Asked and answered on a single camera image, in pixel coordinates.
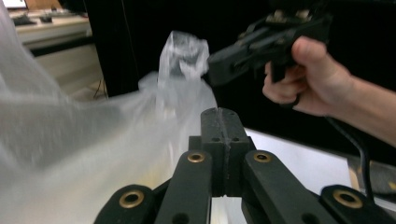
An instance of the clear plastic sheet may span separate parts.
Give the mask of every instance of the clear plastic sheet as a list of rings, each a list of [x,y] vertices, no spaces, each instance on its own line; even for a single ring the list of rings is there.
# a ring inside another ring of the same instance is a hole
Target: clear plastic sheet
[[[201,112],[216,106],[200,79],[207,44],[176,37],[140,91],[82,104],[23,48],[0,3],[0,223],[93,223],[117,189],[171,177]]]

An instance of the human hand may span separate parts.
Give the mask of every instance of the human hand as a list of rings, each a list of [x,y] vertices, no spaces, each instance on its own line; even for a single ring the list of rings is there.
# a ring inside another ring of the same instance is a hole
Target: human hand
[[[329,116],[340,108],[353,90],[354,79],[328,54],[326,46],[302,36],[294,42],[291,55],[298,65],[288,68],[277,83],[272,82],[270,64],[265,65],[262,93],[279,104],[294,102],[299,95],[293,109],[315,116]]]

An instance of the brass screw insert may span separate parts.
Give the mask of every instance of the brass screw insert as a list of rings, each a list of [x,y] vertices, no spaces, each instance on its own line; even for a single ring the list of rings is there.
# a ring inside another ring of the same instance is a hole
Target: brass screw insert
[[[134,208],[143,202],[145,194],[137,189],[125,192],[120,197],[120,206],[123,208]]]
[[[340,204],[346,207],[350,207],[350,208],[363,207],[363,202],[361,201],[361,199],[347,190],[337,189],[334,191],[332,196],[337,202],[339,202]]]
[[[204,160],[205,160],[205,155],[202,154],[202,153],[197,153],[197,152],[195,152],[195,153],[191,153],[191,154],[187,157],[187,159],[188,159],[190,162],[201,162],[201,161],[204,161]]]

